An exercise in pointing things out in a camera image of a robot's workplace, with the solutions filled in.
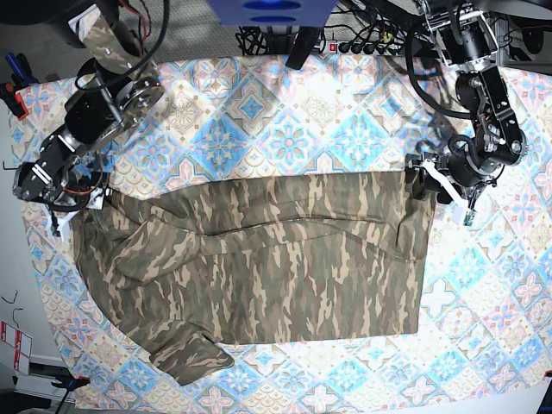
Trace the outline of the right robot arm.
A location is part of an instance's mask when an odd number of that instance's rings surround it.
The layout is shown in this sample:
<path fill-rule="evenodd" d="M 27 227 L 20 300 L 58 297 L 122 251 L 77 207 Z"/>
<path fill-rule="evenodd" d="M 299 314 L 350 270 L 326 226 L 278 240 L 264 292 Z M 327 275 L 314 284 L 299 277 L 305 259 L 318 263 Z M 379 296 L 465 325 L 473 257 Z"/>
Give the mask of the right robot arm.
<path fill-rule="evenodd" d="M 78 212 L 106 191 L 100 150 L 134 128 L 164 94 L 146 46 L 147 23 L 128 1 L 5 1 L 1 22 L 45 23 L 91 53 L 65 104 L 64 122 L 47 135 L 37 160 L 16 169 L 13 194 L 50 212 Z"/>

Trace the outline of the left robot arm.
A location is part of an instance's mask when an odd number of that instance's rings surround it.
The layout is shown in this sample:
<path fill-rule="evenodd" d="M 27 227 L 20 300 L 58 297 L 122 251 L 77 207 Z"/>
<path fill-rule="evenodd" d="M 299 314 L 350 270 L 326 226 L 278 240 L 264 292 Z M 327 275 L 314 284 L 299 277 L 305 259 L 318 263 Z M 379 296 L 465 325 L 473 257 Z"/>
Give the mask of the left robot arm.
<path fill-rule="evenodd" d="M 484 11 L 470 1 L 420 1 L 417 6 L 421 15 L 413 20 L 404 46 L 411 86 L 437 113 L 470 121 L 474 136 L 452 135 L 447 154 L 409 160 L 407 170 L 419 197 L 440 192 L 445 203 L 473 207 L 487 186 L 497 184 L 505 167 L 522 160 L 526 137 L 494 61 L 499 44 Z M 455 94 L 463 111 L 441 106 L 418 83 L 413 64 L 417 35 L 428 36 L 445 66 L 456 71 Z"/>

